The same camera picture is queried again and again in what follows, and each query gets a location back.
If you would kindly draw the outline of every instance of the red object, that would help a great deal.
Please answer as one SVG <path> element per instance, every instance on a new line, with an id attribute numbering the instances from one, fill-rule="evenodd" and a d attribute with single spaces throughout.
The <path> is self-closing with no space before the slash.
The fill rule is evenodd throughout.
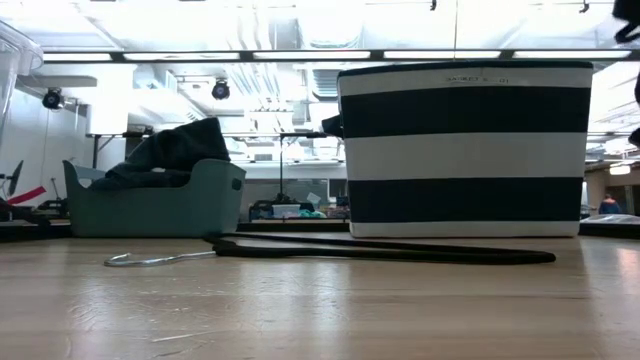
<path id="1" fill-rule="evenodd" d="M 11 199 L 9 199 L 7 201 L 7 203 L 9 205 L 18 205 L 18 204 L 22 204 L 25 201 L 29 201 L 31 199 L 36 198 L 37 196 L 40 196 L 44 193 L 46 193 L 47 190 L 45 190 L 42 186 L 37 187 L 29 192 L 26 192 L 22 195 L 18 195 L 18 196 L 14 196 Z"/>

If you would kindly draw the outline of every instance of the person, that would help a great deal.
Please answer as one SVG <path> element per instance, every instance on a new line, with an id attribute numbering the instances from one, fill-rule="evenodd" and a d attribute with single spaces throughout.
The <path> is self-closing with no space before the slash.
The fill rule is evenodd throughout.
<path id="1" fill-rule="evenodd" d="M 609 194 L 604 196 L 604 200 L 600 203 L 598 214 L 621 214 L 620 206 Z"/>

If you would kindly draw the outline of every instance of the fabric storage basket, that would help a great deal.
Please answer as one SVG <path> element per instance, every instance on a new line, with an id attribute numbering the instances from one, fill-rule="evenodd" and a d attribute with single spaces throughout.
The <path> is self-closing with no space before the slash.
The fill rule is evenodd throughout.
<path id="1" fill-rule="evenodd" d="M 200 160 L 183 187 L 116 191 L 83 187 L 63 163 L 74 236 L 197 238 L 238 225 L 246 172 L 227 161 Z"/>
<path id="2" fill-rule="evenodd" d="M 592 76 L 547 61 L 341 72 L 352 235 L 577 235 Z"/>

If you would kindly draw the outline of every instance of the workbench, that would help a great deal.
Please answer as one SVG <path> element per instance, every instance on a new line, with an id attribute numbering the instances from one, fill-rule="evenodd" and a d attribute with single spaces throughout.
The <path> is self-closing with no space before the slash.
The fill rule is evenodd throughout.
<path id="1" fill-rule="evenodd" d="M 107 268 L 106 258 L 126 252 L 148 258 L 210 247 L 3 243 L 0 359 L 638 358 L 640 242 L 411 241 L 544 250 L 558 260 L 501 267 L 213 258 Z"/>

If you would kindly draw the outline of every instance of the desk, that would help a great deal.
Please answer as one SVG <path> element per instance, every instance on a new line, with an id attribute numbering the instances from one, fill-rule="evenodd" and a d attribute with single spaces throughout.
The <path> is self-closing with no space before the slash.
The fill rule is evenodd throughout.
<path id="1" fill-rule="evenodd" d="M 106 268 L 103 260 L 124 252 L 155 257 L 208 246 L 5 243 L 0 359 L 638 358 L 640 242 L 425 242 L 547 250 L 558 262 L 220 258 Z"/>

